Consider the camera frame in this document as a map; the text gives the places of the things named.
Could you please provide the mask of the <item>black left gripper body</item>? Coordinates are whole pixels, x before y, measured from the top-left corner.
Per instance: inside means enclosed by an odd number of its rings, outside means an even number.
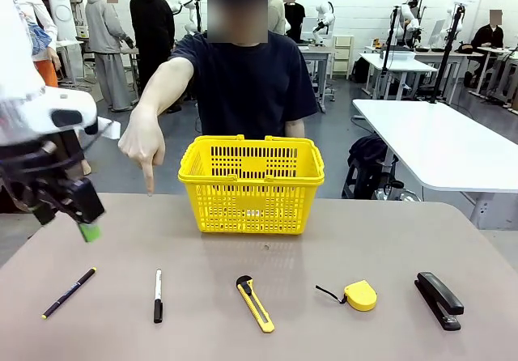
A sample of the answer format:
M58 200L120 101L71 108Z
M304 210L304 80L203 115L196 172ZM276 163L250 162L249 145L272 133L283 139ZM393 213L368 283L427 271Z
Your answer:
M30 208L45 202L56 211L88 218L104 213L91 181L83 175L77 140L32 140L1 146L1 180L14 203Z

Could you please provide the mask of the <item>person's right hand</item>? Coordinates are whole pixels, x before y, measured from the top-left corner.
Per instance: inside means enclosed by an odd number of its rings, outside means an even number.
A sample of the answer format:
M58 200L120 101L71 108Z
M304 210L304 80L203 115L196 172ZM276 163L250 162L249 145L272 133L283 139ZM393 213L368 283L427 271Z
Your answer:
M118 147L141 169L146 191L155 191L154 167L163 164L165 141L158 121L159 110L153 105L139 105L130 115Z

